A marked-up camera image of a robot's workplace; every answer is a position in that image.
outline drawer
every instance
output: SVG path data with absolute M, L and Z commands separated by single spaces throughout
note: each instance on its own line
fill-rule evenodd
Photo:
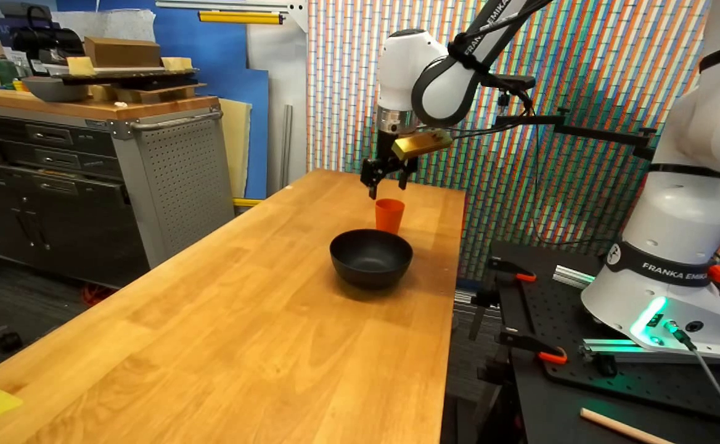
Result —
M 102 130 L 0 119 L 0 139 L 113 159 L 111 133 Z
M 79 174 L 82 170 L 79 156 L 71 153 L 71 151 L 37 149 L 37 164 L 44 170 L 65 170 L 65 174 Z
M 113 159 L 82 156 L 82 176 L 122 181 L 122 169 Z
M 0 159 L 10 166 L 37 169 L 37 145 L 0 140 Z

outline floor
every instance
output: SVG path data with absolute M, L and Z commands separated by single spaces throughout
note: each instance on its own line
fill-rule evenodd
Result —
M 31 270 L 0 262 L 0 360 L 10 357 L 18 341 L 35 343 L 58 327 L 84 311 L 82 283 L 35 274 Z M 494 385 L 477 378 L 477 371 L 495 354 L 500 330 L 498 311 L 487 311 L 479 335 L 471 339 L 477 311 L 456 303 L 450 357 L 450 392 L 445 408 L 445 444 L 471 444 L 479 430 L 479 402 L 494 396 Z
M 82 283 L 0 262 L 0 360 L 82 311 Z

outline wooden table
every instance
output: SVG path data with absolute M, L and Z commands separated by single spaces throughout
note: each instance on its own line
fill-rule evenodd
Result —
M 166 116 L 180 111 L 201 111 L 201 110 L 220 110 L 214 97 L 195 97 L 180 101 L 164 101 L 164 105 L 128 105 L 123 110 L 113 105 L 53 105 L 40 101 L 31 92 L 0 92 L 0 110 L 13 111 L 31 111 L 43 116 L 76 116 L 76 119 L 95 119 L 95 122 L 135 122 L 148 116 Z
M 392 293 L 338 282 L 372 201 L 310 174 L 2 364 L 0 441 L 439 441 L 463 196 L 381 196 L 414 248 Z

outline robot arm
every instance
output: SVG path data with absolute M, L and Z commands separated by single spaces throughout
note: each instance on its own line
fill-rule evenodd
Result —
M 399 137 L 416 133 L 420 124 L 431 129 L 456 127 L 471 110 L 479 85 L 520 97 L 525 105 L 535 80 L 489 74 L 492 64 L 524 27 L 524 23 L 551 0 L 492 0 L 466 32 L 442 47 L 424 31 L 405 31 L 387 38 L 377 71 L 377 153 L 363 164 L 360 181 L 376 198 L 377 184 L 399 170 L 405 188 L 416 170 L 416 156 L 451 145 L 445 133 L 409 140 L 409 151 L 394 153 Z
M 641 350 L 720 360 L 720 292 L 707 267 L 720 249 L 720 3 L 702 34 L 699 87 L 675 101 L 648 181 L 585 309 Z

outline red cup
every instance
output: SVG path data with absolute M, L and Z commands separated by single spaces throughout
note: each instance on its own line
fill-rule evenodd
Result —
M 381 232 L 399 232 L 403 218 L 405 218 L 405 202 L 403 201 L 377 201 L 376 202 L 377 212 L 377 229 Z

